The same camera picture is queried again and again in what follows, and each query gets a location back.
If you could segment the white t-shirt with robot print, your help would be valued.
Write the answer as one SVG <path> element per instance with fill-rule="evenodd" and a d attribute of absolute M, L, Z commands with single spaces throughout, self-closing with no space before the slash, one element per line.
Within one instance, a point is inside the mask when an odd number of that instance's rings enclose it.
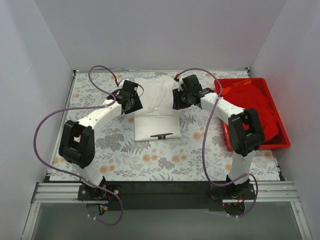
<path fill-rule="evenodd" d="M 141 142 L 180 138 L 181 111 L 173 109 L 175 81 L 162 75 L 137 78 L 135 82 L 143 90 L 138 90 L 142 109 L 134 112 L 134 139 Z"/>

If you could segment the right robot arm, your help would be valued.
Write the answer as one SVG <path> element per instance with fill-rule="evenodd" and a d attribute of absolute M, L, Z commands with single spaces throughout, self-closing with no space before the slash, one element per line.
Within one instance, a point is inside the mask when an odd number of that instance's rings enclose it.
<path fill-rule="evenodd" d="M 227 124 L 232 153 L 232 164 L 223 183 L 211 181 L 209 194 L 217 199 L 237 199 L 252 190 L 250 168 L 253 157 L 265 141 L 258 112 L 254 108 L 241 108 L 223 99 L 221 92 L 203 88 L 196 75 L 183 79 L 177 74 L 178 88 L 172 91 L 173 109 L 196 106 L 208 111 Z"/>

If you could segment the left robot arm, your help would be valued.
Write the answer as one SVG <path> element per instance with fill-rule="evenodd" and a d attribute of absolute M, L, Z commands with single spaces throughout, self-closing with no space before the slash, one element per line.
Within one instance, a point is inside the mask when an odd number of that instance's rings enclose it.
<path fill-rule="evenodd" d="M 85 190 L 95 200 L 104 199 L 107 193 L 107 182 L 94 163 L 95 134 L 113 119 L 143 108 L 139 87 L 138 83 L 125 79 L 101 108 L 76 121 L 68 120 L 63 126 L 58 153 L 75 168 Z"/>

